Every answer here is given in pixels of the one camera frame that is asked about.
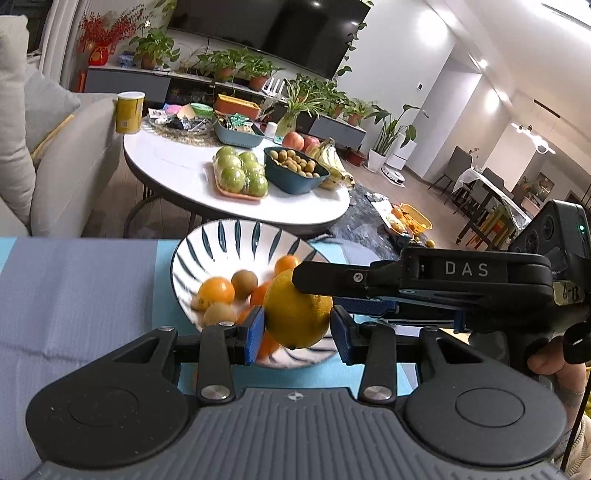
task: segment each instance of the terracotta pot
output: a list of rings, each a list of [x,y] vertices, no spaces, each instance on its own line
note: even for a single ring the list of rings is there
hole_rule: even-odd
[[[332,118],[338,118],[338,117],[340,117],[340,114],[342,112],[343,112],[343,107],[341,107],[341,106],[335,107],[335,111],[332,114]]]
[[[144,70],[154,70],[156,68],[156,59],[154,56],[145,54],[142,57],[142,68]]]
[[[367,160],[367,157],[363,155],[361,152],[349,149],[345,154],[345,160],[349,163],[352,163],[356,167],[360,167],[363,164],[363,162]]]
[[[248,82],[248,86],[252,90],[260,92],[262,88],[265,86],[268,79],[269,77],[251,77],[251,81]]]
[[[353,125],[354,127],[358,127],[361,123],[361,115],[359,115],[358,113],[352,113],[351,115],[349,115],[347,123],[349,125]]]
[[[234,70],[229,67],[225,68],[225,69],[217,69],[216,70],[216,80],[218,82],[224,82],[232,76],[232,73],[234,73]]]
[[[109,60],[109,49],[107,47],[96,47],[90,54],[88,65],[95,67],[102,67]]]

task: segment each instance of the hanging plant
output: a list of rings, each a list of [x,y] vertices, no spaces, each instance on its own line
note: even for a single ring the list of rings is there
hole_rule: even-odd
[[[374,5],[374,3],[371,0],[362,0],[364,4],[369,5],[370,7],[372,7]],[[353,51],[353,50],[357,50],[357,47],[355,47],[353,45],[353,42],[356,40],[359,40],[359,32],[362,31],[365,27],[367,27],[367,23],[363,22],[360,23],[359,25],[357,25],[357,30],[355,31],[355,33],[350,33],[348,36],[351,37],[351,40],[349,40],[347,42],[347,45],[349,47],[348,52],[349,51]],[[349,53],[347,53],[347,55],[344,56],[344,61],[349,61]],[[353,70],[351,69],[351,67],[349,65],[344,65],[341,68],[339,68],[337,70],[337,72],[335,73],[335,79],[337,77],[342,77],[345,73],[347,72],[352,72]]]

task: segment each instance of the lemon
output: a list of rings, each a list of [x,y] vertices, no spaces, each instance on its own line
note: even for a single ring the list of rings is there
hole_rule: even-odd
[[[265,295],[265,327],[289,349],[317,343],[329,328],[331,297],[300,293],[291,282],[292,270],[275,277]]]

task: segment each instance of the dining chair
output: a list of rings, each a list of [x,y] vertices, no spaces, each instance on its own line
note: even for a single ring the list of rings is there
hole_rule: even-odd
[[[437,183],[439,183],[443,179],[448,179],[447,185],[441,193],[443,195],[447,191],[449,186],[452,183],[455,184],[460,175],[464,173],[466,170],[468,170],[471,166],[472,156],[464,152],[460,147],[456,147],[456,149],[453,151],[452,157],[449,159],[449,162],[447,162],[443,175],[441,175],[441,177],[434,181],[427,190],[431,190]]]

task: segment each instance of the blue tablecloth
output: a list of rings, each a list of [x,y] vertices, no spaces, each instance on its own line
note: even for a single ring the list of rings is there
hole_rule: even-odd
[[[0,478],[20,479],[38,464],[24,427],[37,391],[152,328],[194,332],[170,283],[177,243],[0,238]],[[332,262],[362,262],[338,244],[315,247]],[[349,387],[354,394],[363,371],[343,365],[338,355],[291,371],[233,368],[239,391]],[[185,392],[193,388],[193,371],[183,366]],[[399,366],[398,394],[411,390]]]

